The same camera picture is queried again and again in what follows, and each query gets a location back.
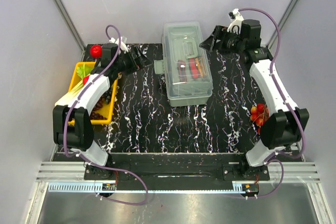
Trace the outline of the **red utility knife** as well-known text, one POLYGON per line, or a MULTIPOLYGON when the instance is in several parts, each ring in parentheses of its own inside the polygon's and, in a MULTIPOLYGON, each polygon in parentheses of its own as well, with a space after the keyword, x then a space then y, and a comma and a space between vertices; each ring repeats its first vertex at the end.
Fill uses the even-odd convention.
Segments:
POLYGON ((189 59, 189 67, 190 67, 192 78, 198 79, 201 76, 201 74, 200 74, 200 71, 198 69, 198 65, 195 59, 189 59))

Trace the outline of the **clear grey plastic toolbox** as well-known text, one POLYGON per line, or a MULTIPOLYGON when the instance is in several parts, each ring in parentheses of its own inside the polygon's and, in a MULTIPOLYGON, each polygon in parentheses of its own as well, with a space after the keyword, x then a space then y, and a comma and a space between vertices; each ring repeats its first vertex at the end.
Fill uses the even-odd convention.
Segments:
POLYGON ((203 41, 198 22, 167 23, 163 28, 163 59, 154 62, 154 72, 164 75, 167 98, 172 107, 203 105, 213 94, 213 79, 209 61, 204 49, 199 47, 203 41), (203 57, 206 76, 193 79, 189 59, 203 57), (181 83, 178 78, 177 62, 186 62, 188 82, 181 83))

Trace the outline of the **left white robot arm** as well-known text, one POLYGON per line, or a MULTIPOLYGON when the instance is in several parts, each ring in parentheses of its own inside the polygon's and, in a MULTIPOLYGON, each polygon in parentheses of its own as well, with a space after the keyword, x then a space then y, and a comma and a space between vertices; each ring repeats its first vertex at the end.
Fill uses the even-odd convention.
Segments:
POLYGON ((119 74, 133 74, 151 64, 139 46, 127 47, 118 38, 98 46, 100 52, 93 69, 86 75, 87 81, 69 101, 58 101, 53 109, 54 143, 72 150, 86 162, 96 165, 101 179, 112 177, 114 167, 107 163, 106 153, 95 141, 91 113, 118 79, 119 74))

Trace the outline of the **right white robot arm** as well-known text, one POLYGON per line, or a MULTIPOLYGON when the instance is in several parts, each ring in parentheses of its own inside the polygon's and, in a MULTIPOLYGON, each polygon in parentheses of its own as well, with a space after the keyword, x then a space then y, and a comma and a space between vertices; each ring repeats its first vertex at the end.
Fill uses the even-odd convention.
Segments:
POLYGON ((261 24, 255 19, 245 19, 244 9, 229 13, 229 26, 217 25, 200 47, 208 52, 232 52, 240 56, 251 77, 256 81, 265 99, 269 118, 261 126, 260 140, 245 154, 239 174, 250 180, 257 175, 257 167, 266 165, 277 154, 284 155, 285 148, 301 142, 300 158, 305 151, 305 128, 309 119, 307 109, 301 109, 288 94, 272 54, 261 44, 261 24))

